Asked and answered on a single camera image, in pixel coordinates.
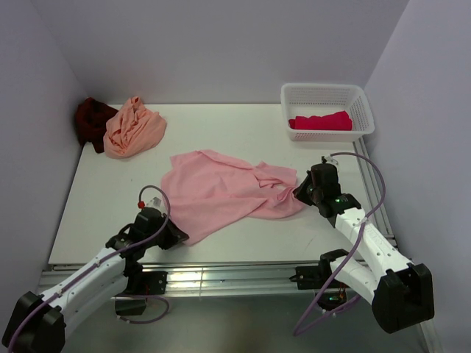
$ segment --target cable tie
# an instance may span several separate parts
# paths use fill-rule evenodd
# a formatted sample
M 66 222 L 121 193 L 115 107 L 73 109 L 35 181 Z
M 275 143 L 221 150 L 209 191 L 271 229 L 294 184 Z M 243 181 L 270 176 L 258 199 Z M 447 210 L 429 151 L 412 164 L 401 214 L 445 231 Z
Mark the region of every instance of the cable tie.
M 334 165 L 339 165 L 339 161 L 335 160 L 332 158 L 332 156 L 328 155 L 325 157 L 325 160 L 327 160 L 328 163 L 334 164 Z
M 363 217 L 363 219 L 361 221 L 359 221 L 357 224 L 355 224 L 355 227 L 358 227 L 360 226 L 362 223 L 366 223 L 368 221 L 368 218 L 367 217 Z

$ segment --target gray floor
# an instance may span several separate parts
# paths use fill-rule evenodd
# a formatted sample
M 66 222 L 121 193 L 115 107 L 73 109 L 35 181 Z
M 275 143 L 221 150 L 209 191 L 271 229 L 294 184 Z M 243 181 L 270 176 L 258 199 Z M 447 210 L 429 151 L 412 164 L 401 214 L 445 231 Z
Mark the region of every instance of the gray floor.
M 104 305 L 68 340 L 64 352 L 89 353 L 317 353 L 426 352 L 418 328 L 388 335 L 371 307 L 360 302 L 303 336 L 291 336 L 311 296 L 172 299 L 171 312 L 150 325 L 117 321 L 113 303 Z M 159 308 L 148 308 L 148 318 Z

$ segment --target white robotic arm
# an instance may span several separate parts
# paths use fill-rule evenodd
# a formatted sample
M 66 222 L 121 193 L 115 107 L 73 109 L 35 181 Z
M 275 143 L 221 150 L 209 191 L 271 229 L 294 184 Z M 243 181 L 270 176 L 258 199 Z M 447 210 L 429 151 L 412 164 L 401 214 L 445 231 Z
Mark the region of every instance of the white robotic arm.
M 357 251 L 369 266 L 367 268 L 358 263 L 353 258 L 353 253 L 338 249 L 323 254 L 319 266 L 311 266 L 307 270 L 297 268 L 297 275 L 291 280 L 298 282 L 299 289 L 321 286 L 321 290 L 298 322 L 295 335 L 305 331 L 305 328 L 300 329 L 300 325 L 310 313 L 313 304 L 319 302 L 325 288 L 336 285 L 333 283 L 334 279 L 348 285 L 365 298 L 372 305 L 376 321 L 388 333 L 433 318 L 430 271 L 423 264 L 414 265 L 399 253 L 368 222 L 358 201 L 352 195 L 341 192 L 335 165 L 322 158 L 322 164 L 311 167 L 304 182 L 294 191 L 294 196 L 305 204 L 316 206 L 319 213 L 354 244 L 353 251 Z M 306 278 L 305 274 L 314 275 Z M 312 285 L 300 286 L 300 281 L 310 281 Z
M 87 265 L 40 295 L 28 292 L 18 300 L 1 340 L 9 352 L 59 353 L 80 323 L 110 298 L 123 292 L 142 296 L 138 261 L 145 251 L 170 249 L 188 235 L 157 207 L 141 202 L 139 207 L 135 222 L 109 239 Z

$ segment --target crumpled fabric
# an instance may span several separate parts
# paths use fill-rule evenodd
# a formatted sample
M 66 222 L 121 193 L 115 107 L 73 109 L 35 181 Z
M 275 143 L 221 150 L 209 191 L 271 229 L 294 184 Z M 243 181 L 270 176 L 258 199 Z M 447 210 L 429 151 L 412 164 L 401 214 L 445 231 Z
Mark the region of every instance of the crumpled fabric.
M 352 131 L 353 128 L 353 122 L 345 111 L 324 116 L 312 115 L 309 118 L 297 116 L 295 119 L 289 119 L 288 122 L 289 127 L 295 130 Z
M 75 131 L 80 145 L 91 142 L 96 153 L 103 153 L 103 136 L 106 122 L 116 115 L 118 110 L 107 106 L 91 97 L 81 103 L 75 112 Z
M 128 158 L 156 147 L 166 126 L 158 112 L 147 109 L 139 97 L 132 97 L 106 123 L 105 154 L 109 158 Z
M 161 187 L 171 219 L 195 244 L 243 217 L 284 218 L 305 205 L 294 198 L 296 170 L 264 162 L 256 166 L 212 150 L 170 158 Z

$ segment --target light orange cloth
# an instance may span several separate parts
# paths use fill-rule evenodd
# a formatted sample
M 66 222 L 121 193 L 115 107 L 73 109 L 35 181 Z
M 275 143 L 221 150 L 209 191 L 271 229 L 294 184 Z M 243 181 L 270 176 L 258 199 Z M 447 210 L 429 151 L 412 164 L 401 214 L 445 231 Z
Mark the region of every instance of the light orange cloth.
M 128 99 L 106 123 L 105 154 L 127 158 L 151 149 L 162 140 L 166 126 L 160 114 L 147 109 L 139 97 Z

